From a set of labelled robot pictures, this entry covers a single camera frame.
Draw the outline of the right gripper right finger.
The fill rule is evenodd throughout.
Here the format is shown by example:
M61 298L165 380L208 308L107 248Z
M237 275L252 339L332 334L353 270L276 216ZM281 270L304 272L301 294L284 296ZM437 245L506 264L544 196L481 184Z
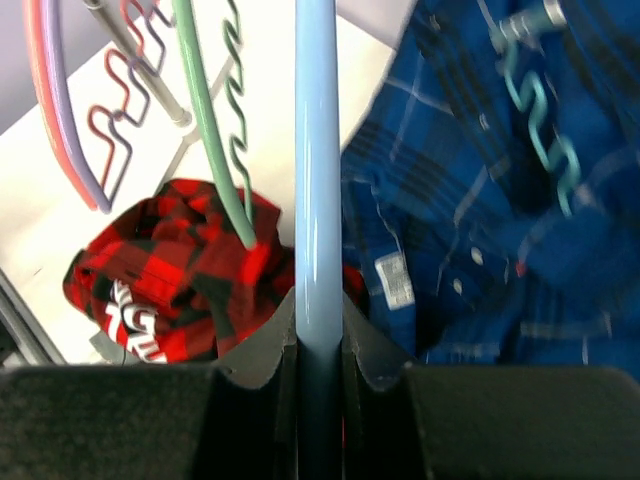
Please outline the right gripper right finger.
M349 479L635 479L639 387L610 368L428 366L343 306Z

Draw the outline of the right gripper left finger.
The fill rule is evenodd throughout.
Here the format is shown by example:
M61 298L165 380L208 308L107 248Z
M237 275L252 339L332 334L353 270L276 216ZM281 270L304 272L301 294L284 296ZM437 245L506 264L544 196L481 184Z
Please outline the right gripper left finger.
M292 479L295 297L213 362L1 376L5 479Z

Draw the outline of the light blue hanger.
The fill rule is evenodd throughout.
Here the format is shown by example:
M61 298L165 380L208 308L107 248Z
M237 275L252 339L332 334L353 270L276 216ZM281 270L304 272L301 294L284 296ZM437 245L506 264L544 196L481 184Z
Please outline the light blue hanger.
M332 1L295 7L295 321L298 476L341 476L340 136Z

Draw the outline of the red black plaid shirt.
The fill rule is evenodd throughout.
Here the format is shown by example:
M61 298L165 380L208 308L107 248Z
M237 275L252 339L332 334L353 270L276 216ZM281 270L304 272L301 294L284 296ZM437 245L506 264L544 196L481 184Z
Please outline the red black plaid shirt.
M66 299L143 362L226 354L294 285L279 207L258 194L250 200L257 244L248 250L213 184L168 181L76 255L63 280Z

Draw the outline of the blue plaid shirt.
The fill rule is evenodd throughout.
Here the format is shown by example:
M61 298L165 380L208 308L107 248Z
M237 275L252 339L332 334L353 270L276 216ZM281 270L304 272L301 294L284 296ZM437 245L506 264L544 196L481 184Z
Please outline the blue plaid shirt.
M514 81L540 76L542 142L574 145L571 216L489 37L535 2L417 2L342 153L345 260L424 363L639 372L639 5L558 2L567 26L519 42Z

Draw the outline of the teal hanger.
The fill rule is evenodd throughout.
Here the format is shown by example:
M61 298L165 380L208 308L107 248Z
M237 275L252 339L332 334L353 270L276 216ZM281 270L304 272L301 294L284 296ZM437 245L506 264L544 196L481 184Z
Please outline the teal hanger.
M549 105L540 76L528 71L520 84L514 81L519 47L525 38L561 30L567 20L558 1L543 0L534 7L517 12L499 21L489 32L491 43L497 53L504 57L503 78L509 96L521 113L528 115L527 125L534 151L544 169L553 172L557 167L565 167L557 183L557 198L564 216L572 215L570 194L581 179L581 166L571 140L557 134L550 146L546 147L540 136Z

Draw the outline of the mint green hanger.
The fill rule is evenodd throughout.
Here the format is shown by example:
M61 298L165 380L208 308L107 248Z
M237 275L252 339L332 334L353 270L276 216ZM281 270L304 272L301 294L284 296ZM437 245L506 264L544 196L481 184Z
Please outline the mint green hanger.
M228 3L232 20L223 21L223 38L227 47L234 75L223 77L223 85L229 106L238 117L240 132L229 137L224 147L213 101L210 95L193 4L190 1L172 3L183 70L189 90L191 106L204 144L209 166L221 197L222 205L242 244L252 249L257 240L253 228L251 204L251 180L246 167L238 157L247 150L246 118L237 99L244 95L244 72L239 48L242 46L238 9L233 1Z

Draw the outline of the lilac hanger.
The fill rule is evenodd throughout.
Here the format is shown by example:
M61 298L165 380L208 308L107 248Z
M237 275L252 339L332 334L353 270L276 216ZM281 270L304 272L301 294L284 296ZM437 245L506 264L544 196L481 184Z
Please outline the lilac hanger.
M60 1L57 2L60 6L62 34L63 4ZM95 19L91 11L86 8L86 2L84 2L83 5L86 11L88 11L90 19L100 30L110 35ZM122 1L104 2L112 12L116 14L120 12L120 3ZM137 2L139 2L143 8L148 8L154 1ZM160 78L167 85L169 91L175 96L178 104L188 111L188 108L179 100L179 54L175 39L171 7L167 1L156 2L162 13L173 22L173 26L169 28L158 18L152 19L152 25L166 45L166 55ZM157 42L149 35L141 14L134 8L129 9L129 14L145 37L145 56L152 65L156 65L160 57L160 48ZM71 104L78 126L81 145L87 156L89 165L97 175L102 173L107 157L107 146L89 131L86 119L89 108L94 104L102 105L110 110L118 108L121 104L123 92L107 75L103 67L105 51L114 46L115 43L111 37L110 43L99 50L76 71L69 69L65 59L65 49L64 47L62 49L66 64ZM115 196L112 210L109 213L91 210L86 206L55 159L46 134L45 150L54 159L59 172L63 176L64 191L60 199L62 205L70 207L74 212L81 212L91 217L110 215L123 210L125 207L143 197L153 194L160 185L170 177L166 175L167 168L182 142L185 129L174 125L156 99L151 100L147 116L140 127L134 127L128 122L121 122L118 124L117 129L131 144L133 153L128 168L124 173L120 188Z

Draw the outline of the pink hanger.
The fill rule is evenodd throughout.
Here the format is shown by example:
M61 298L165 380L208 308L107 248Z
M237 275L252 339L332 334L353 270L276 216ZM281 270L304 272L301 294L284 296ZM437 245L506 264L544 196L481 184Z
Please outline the pink hanger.
M101 114L95 117L97 127L106 134L114 134L117 141L108 179L105 185L101 185L102 173L97 175L89 165L71 104L62 52L59 3L24 1L22 10L32 80L54 157L86 206L109 213L133 153L131 144L120 134L117 126L128 122L136 127L134 121L140 118L145 100L133 88L122 121Z

